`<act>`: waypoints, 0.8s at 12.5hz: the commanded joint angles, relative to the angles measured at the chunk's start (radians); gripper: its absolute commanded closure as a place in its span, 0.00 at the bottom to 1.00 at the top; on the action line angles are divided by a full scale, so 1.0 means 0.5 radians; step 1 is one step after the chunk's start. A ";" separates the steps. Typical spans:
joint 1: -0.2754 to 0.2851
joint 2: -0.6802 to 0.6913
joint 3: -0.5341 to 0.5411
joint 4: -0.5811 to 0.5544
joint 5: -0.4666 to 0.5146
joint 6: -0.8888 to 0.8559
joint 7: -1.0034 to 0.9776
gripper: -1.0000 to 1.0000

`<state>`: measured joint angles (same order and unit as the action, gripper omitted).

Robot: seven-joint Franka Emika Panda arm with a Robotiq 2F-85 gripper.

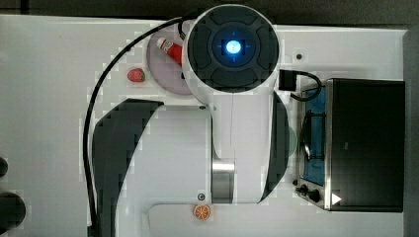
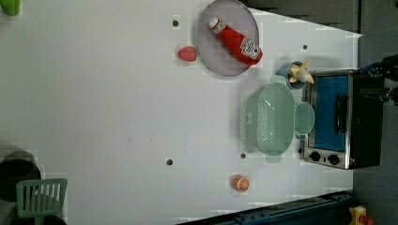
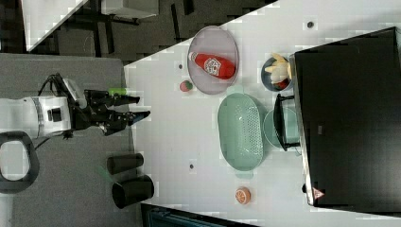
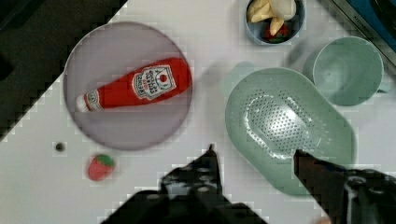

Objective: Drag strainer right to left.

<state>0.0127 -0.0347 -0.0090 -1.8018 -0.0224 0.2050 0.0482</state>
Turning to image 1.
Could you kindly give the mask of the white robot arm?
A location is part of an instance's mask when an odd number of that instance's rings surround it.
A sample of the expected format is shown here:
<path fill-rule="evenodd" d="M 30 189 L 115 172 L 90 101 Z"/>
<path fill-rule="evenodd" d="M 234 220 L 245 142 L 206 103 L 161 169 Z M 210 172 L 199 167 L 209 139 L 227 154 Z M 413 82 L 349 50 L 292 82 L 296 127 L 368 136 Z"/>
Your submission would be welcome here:
<path fill-rule="evenodd" d="M 184 39 L 191 102 L 126 99 L 95 126 L 96 237 L 150 237 L 160 204 L 256 204 L 289 160 L 287 110 L 277 93 L 280 42 L 241 5 L 213 7 Z"/>

